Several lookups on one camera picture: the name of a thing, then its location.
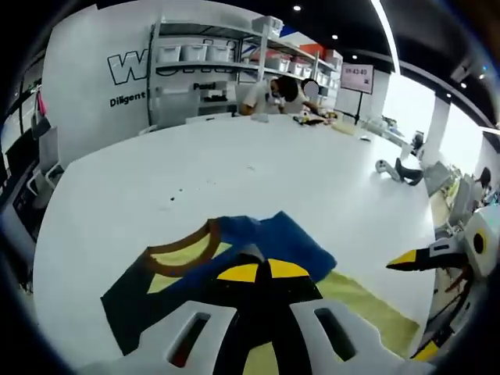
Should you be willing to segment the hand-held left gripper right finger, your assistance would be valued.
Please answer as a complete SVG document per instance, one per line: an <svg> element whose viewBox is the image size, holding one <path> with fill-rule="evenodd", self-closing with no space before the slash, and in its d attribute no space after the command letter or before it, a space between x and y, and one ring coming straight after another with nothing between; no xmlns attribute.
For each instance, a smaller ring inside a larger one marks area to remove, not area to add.
<svg viewBox="0 0 500 375"><path fill-rule="evenodd" d="M297 282L288 303L314 374L400 374L415 322L350 277L321 281L291 262L271 259L273 281Z"/></svg>

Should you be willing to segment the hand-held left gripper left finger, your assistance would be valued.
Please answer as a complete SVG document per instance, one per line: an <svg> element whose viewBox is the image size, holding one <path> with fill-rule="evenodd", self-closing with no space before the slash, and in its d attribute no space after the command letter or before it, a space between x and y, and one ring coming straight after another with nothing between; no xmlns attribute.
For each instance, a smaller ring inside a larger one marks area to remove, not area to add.
<svg viewBox="0 0 500 375"><path fill-rule="evenodd" d="M246 307L256 290L259 264L224 270L209 302L186 301L143 331L138 347L96 362L80 374L268 374L270 343L257 337L255 315Z"/></svg>

